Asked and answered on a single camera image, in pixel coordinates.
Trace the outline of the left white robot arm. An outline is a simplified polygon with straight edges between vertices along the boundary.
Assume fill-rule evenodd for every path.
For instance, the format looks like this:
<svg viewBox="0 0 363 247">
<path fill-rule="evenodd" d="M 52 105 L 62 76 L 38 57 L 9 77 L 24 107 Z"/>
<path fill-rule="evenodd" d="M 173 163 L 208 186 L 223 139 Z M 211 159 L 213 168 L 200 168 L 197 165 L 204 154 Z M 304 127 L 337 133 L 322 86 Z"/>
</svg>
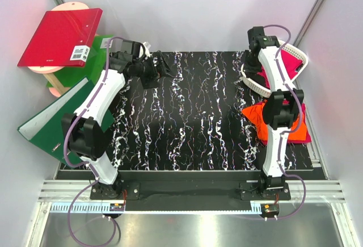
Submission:
<svg viewBox="0 0 363 247">
<path fill-rule="evenodd" d="M 172 77 L 161 51 L 150 52 L 146 43 L 123 40 L 121 49 L 110 52 L 113 38 L 107 41 L 104 68 L 86 100 L 71 114 L 62 117 L 63 154 L 69 167 L 87 166 L 110 199 L 122 194 L 117 169 L 111 164 L 106 149 L 109 141 L 101 128 L 105 113 L 118 92 L 133 78 L 144 89 L 160 86 L 159 79 Z"/>
</svg>

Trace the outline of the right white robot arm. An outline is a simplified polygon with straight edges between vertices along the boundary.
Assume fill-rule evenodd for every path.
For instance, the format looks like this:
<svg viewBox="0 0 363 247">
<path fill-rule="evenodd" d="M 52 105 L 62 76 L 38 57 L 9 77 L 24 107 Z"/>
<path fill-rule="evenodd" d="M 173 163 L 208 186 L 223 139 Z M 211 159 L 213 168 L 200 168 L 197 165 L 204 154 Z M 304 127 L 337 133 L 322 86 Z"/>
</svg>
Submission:
<svg viewBox="0 0 363 247">
<path fill-rule="evenodd" d="M 276 36 L 267 36 L 263 26 L 247 31 L 249 50 L 243 72 L 251 78 L 264 71 L 270 87 L 270 96 L 263 109 L 263 122 L 267 125 L 268 141 L 265 161 L 258 179 L 257 192 L 263 199 L 271 199 L 284 191 L 286 172 L 284 157 L 293 123 L 302 123 L 304 93 L 296 89 L 281 56 L 281 45 Z"/>
</svg>

